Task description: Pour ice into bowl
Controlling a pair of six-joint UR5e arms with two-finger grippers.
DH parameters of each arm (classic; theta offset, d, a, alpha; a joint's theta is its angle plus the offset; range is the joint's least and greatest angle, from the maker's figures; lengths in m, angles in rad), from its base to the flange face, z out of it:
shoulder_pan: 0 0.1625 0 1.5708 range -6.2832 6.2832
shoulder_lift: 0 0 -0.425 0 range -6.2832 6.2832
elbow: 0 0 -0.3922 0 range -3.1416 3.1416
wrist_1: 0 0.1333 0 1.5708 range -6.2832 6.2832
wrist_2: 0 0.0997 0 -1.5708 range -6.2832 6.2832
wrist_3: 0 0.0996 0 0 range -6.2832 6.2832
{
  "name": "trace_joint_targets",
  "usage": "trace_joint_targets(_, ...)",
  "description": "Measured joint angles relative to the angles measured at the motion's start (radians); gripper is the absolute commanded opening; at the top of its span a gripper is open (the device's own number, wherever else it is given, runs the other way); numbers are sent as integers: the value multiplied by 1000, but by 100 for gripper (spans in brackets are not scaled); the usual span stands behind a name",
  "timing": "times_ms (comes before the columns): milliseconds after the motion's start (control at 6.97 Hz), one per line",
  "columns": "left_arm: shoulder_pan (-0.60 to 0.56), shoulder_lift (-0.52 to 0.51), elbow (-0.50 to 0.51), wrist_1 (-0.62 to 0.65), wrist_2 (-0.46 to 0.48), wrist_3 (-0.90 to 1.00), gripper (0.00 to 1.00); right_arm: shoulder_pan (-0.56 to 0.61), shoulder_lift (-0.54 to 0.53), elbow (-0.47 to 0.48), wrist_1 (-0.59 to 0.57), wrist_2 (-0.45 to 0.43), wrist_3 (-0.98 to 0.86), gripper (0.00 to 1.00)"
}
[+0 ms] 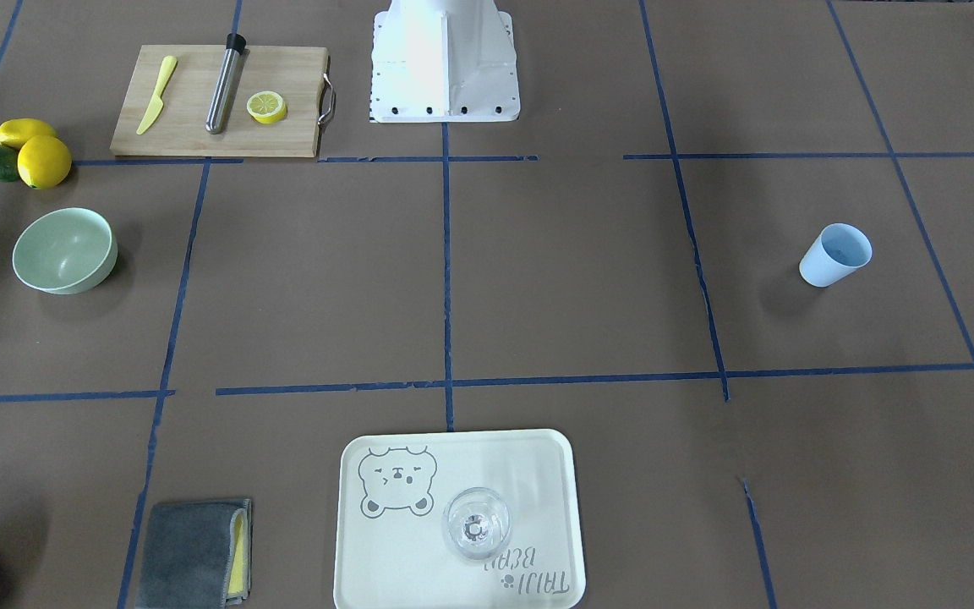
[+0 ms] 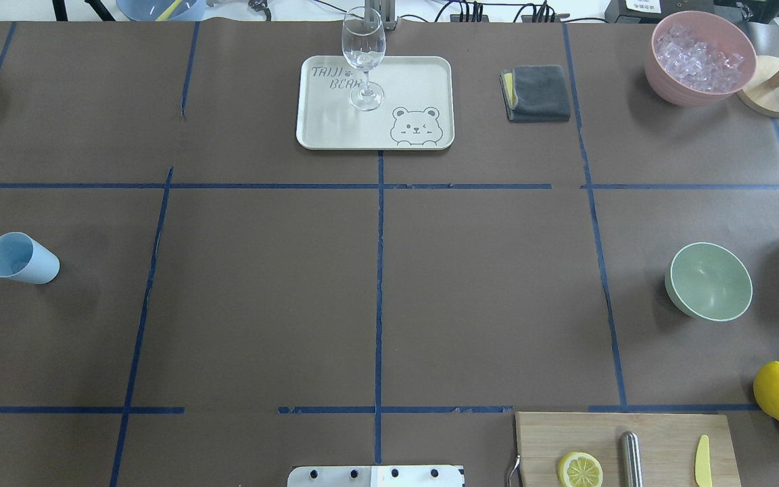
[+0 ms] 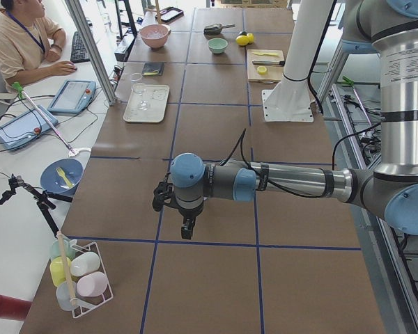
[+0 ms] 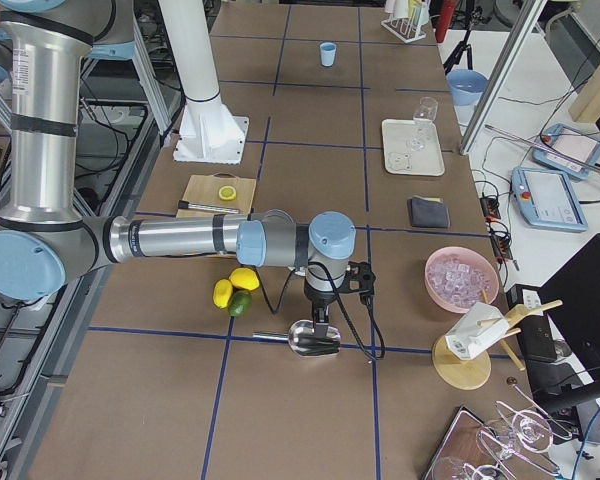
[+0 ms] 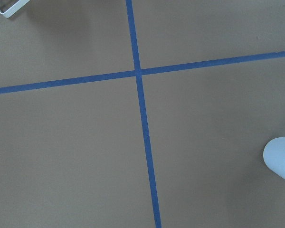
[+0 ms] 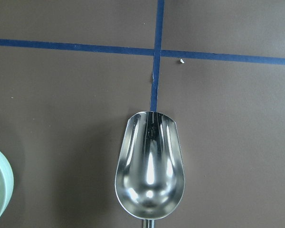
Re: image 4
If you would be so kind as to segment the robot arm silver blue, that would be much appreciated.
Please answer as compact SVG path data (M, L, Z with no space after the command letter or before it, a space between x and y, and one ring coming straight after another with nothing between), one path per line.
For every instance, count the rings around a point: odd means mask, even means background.
M0 293L35 300L132 258L235 254L249 266L301 267L313 337L335 335L336 300L355 245L338 212L302 225L279 210L158 221L85 217L73 205L81 62L135 51L129 1L5 1L13 42L11 194L0 209Z

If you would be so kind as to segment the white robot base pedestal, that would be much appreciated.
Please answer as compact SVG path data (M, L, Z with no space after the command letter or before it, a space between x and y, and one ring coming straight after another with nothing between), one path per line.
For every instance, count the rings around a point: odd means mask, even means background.
M174 159L240 163L249 119L234 116L221 98L203 3L163 0L159 6L185 96Z

